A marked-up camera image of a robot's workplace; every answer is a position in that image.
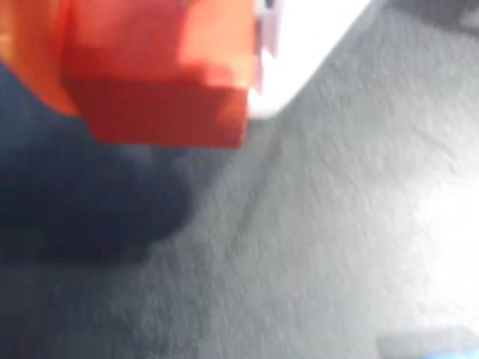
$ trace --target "orange plastic piece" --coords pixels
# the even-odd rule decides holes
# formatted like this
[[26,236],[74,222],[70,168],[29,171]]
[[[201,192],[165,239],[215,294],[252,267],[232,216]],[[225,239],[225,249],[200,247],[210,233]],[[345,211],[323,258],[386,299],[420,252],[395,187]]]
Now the orange plastic piece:
[[241,144],[251,0],[62,1],[62,79],[97,139]]
[[0,0],[0,59],[49,107],[78,114],[53,54],[58,0]]

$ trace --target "gray carpet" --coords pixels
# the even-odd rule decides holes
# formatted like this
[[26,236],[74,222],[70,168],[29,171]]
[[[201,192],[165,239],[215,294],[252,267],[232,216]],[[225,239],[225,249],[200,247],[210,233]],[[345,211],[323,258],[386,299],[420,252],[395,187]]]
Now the gray carpet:
[[1,357],[392,358],[479,332],[477,9],[373,3],[238,152],[95,144],[0,67]]

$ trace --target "gray floor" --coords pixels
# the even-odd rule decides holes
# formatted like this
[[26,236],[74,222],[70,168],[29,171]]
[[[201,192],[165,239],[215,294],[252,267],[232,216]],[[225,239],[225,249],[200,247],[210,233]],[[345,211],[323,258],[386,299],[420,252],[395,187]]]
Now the gray floor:
[[0,67],[1,357],[369,359],[479,333],[477,9],[373,4],[239,152],[96,145]]

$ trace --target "white object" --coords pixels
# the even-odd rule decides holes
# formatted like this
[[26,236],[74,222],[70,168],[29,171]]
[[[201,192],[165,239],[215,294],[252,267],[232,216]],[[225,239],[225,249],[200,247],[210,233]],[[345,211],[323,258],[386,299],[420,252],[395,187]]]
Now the white object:
[[313,76],[370,0],[256,0],[259,53],[249,116],[279,113]]

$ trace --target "blue object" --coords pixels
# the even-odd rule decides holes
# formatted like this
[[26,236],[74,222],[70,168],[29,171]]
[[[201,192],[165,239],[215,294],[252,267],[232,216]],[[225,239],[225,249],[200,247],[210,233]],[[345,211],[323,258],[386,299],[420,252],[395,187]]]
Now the blue object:
[[458,354],[435,354],[422,359],[479,359],[479,352],[467,352]]

